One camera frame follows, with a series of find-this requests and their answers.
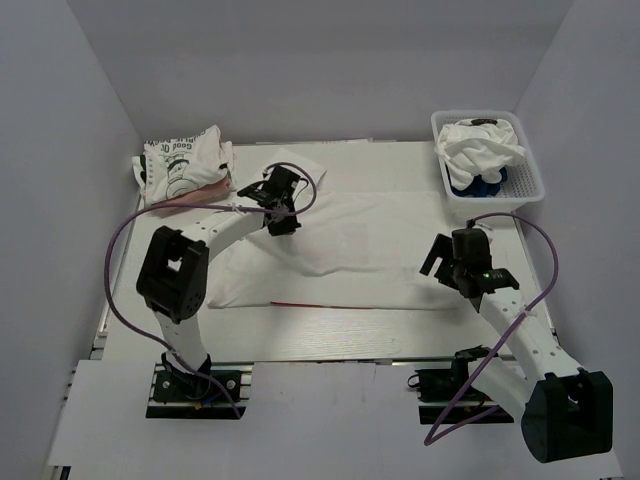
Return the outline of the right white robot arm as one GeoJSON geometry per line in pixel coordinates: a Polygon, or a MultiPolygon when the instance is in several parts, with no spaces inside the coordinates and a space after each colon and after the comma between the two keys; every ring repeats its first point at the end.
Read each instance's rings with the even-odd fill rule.
{"type": "Polygon", "coordinates": [[[525,304],[520,285],[492,262],[479,228],[436,236],[420,269],[458,292],[499,334],[498,347],[455,353],[446,370],[421,371],[420,396],[445,407],[441,425],[463,399],[489,399],[519,424],[524,442],[541,463],[604,454],[613,446],[613,385],[601,371],[573,359],[525,304]],[[519,367],[498,355],[507,347],[519,367]]]}

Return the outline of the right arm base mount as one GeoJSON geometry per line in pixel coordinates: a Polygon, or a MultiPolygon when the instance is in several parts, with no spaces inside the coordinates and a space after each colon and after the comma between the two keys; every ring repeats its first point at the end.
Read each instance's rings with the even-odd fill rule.
{"type": "MultiPolygon", "coordinates": [[[[419,358],[407,378],[407,387],[417,394],[421,425],[433,424],[469,376],[468,367],[487,356],[487,347],[473,347],[456,352],[452,357],[419,358]]],[[[457,424],[484,414],[476,424],[513,424],[514,419],[503,408],[495,411],[495,402],[484,393],[469,387],[447,414],[445,426],[457,424]]]]}

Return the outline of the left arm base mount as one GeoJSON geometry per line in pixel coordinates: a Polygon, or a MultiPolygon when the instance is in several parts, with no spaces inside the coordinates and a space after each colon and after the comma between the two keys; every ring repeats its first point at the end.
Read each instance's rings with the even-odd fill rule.
{"type": "Polygon", "coordinates": [[[209,380],[170,365],[166,355],[155,365],[145,417],[164,420],[239,420],[250,396],[250,367],[212,367],[210,376],[226,389],[238,414],[222,390],[209,380]]]}

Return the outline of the white logo t-shirt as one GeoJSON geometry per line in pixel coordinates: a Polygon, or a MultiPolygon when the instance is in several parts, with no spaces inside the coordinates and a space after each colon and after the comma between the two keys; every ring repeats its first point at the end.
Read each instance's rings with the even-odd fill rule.
{"type": "Polygon", "coordinates": [[[209,308],[457,306],[457,292],[419,272],[435,237],[451,230],[437,192],[335,192],[323,187],[328,170],[321,164],[286,149],[270,160],[302,167],[318,196],[294,234],[275,237],[262,229],[212,261],[209,308]]]}

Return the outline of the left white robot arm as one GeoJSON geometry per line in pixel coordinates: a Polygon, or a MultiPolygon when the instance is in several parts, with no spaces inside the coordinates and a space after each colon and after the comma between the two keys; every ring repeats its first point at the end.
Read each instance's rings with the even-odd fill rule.
{"type": "Polygon", "coordinates": [[[177,376],[177,387],[188,398],[202,398],[211,387],[211,358],[197,317],[205,301],[210,263],[261,229],[275,237],[295,233],[301,224],[294,197],[302,180],[303,172],[294,164],[275,163],[261,180],[241,189],[234,202],[209,205],[211,216],[183,229],[161,226],[152,235],[136,291],[168,344],[162,363],[177,376]]]}

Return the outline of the white t-shirt with tag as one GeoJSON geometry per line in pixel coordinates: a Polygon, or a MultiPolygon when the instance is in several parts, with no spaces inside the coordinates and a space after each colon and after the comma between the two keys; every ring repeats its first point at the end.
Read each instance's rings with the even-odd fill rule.
{"type": "Polygon", "coordinates": [[[526,149],[506,120],[465,119],[445,125],[436,138],[435,152],[447,166],[450,183],[460,190],[476,175],[497,183],[500,169],[526,162],[526,149]]]}

